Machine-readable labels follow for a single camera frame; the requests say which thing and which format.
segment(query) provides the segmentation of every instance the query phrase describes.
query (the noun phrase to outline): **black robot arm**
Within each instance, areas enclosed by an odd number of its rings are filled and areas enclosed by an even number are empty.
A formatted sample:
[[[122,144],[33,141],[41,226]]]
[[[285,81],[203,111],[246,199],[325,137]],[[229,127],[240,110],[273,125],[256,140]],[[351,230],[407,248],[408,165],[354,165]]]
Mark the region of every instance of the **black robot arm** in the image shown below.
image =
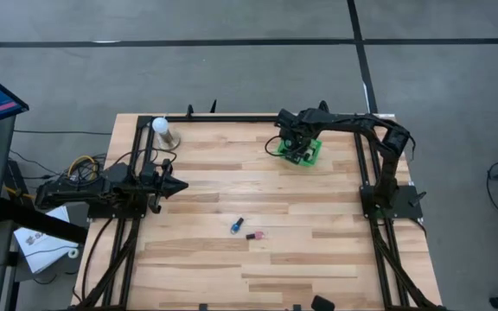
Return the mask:
[[[127,164],[118,163],[92,181],[77,182],[66,176],[48,181],[38,187],[35,204],[44,209],[85,202],[89,205],[88,218],[134,219],[143,217],[147,206],[158,213],[161,197],[168,199],[187,187],[186,182],[172,177],[169,159],[160,165],[145,163],[137,176]]]
[[[322,109],[309,108],[294,115],[281,110],[275,125],[280,128],[279,136],[284,140],[284,156],[290,161],[297,161],[305,154],[313,139],[317,139],[323,130],[345,131],[361,134],[374,146],[383,157],[380,179],[373,190],[373,202],[385,209],[392,209],[393,198],[397,196],[398,186],[395,174],[397,165],[406,143],[412,139],[404,127],[388,119],[372,114],[355,116],[338,116]],[[375,127],[384,127],[387,133],[382,140],[378,138]]]

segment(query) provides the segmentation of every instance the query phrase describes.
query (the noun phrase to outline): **concrete floor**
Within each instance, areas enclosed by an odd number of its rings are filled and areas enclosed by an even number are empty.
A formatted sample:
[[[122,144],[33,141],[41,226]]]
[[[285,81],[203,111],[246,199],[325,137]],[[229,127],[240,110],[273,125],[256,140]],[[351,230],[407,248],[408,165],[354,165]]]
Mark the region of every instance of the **concrete floor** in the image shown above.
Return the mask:
[[[498,37],[495,0],[356,2],[365,38]],[[0,41],[352,35],[339,0],[0,0]],[[367,56],[380,112],[395,113],[418,142],[410,166],[428,192],[444,305],[489,310],[498,212],[485,176],[498,161],[498,45],[367,47]],[[321,99],[332,111],[367,111],[352,46],[0,48],[0,82],[30,104],[16,120],[24,130],[111,131],[120,112],[207,111],[215,98],[226,112],[298,111]],[[15,134],[12,149],[58,169],[107,146],[106,136]],[[498,201],[498,183],[493,192]],[[74,278],[23,282],[18,309],[65,308]]]

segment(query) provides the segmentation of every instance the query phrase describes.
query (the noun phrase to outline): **wooden table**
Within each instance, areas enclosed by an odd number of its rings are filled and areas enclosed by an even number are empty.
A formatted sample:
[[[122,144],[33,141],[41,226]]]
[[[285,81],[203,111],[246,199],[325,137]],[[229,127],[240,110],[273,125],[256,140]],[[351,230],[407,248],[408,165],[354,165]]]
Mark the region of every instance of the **wooden table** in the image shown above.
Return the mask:
[[[117,116],[107,166],[131,150],[137,116]],[[172,123],[171,128],[182,136],[174,176],[189,188],[163,200],[160,214],[142,220],[128,309],[197,309],[207,303],[210,309],[300,304],[308,310],[314,295],[333,301],[336,309],[383,309],[369,224],[361,215],[353,134],[323,132],[320,158],[305,168],[265,153],[265,142],[278,134],[269,123]],[[397,178],[401,184],[410,181],[404,158]],[[232,235],[230,226],[239,217],[245,223]],[[90,226],[77,293],[88,250],[104,223],[99,219]],[[109,264],[116,223],[93,253],[87,293]],[[410,221],[394,225],[403,266],[426,297],[440,303],[424,233]],[[264,239],[245,239],[257,230]],[[121,271],[117,276],[114,302]]]

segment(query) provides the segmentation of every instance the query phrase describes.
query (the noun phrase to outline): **green object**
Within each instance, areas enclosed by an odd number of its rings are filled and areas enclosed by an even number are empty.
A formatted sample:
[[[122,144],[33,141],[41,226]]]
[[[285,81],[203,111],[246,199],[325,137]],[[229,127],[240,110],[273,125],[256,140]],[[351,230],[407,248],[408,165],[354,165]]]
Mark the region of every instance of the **green object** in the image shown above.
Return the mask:
[[[282,155],[282,157],[290,162],[293,162],[297,165],[301,166],[314,166],[316,164],[316,160],[318,160],[318,155],[320,154],[320,148],[322,147],[322,142],[316,139],[310,141],[309,147],[303,153],[303,156],[299,154],[292,154],[287,147],[285,146],[285,140],[278,145],[278,153]]]

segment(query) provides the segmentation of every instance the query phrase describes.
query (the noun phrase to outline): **yellow wire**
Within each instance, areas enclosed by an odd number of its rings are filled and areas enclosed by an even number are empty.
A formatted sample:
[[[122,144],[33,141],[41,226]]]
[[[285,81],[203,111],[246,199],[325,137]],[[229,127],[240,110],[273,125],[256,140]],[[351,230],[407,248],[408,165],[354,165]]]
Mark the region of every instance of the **yellow wire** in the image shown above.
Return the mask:
[[[3,189],[5,189],[6,191],[8,191],[8,192],[10,192],[10,193],[12,193],[14,195],[16,195],[16,190],[15,189],[11,189],[11,188],[9,188],[7,186],[3,186]],[[26,197],[26,198],[29,198],[29,199],[32,199],[32,200],[35,199],[35,196],[32,195],[32,194],[23,194],[22,196]]]
[[[82,155],[82,156],[77,157],[76,160],[74,160],[73,163],[70,164],[70,167],[68,168],[67,177],[70,177],[70,174],[73,172],[74,165],[76,165],[78,163],[78,161],[84,160],[84,159],[88,159],[93,164],[92,179],[95,178],[95,172],[97,172],[97,168],[96,168],[97,163],[89,155]]]

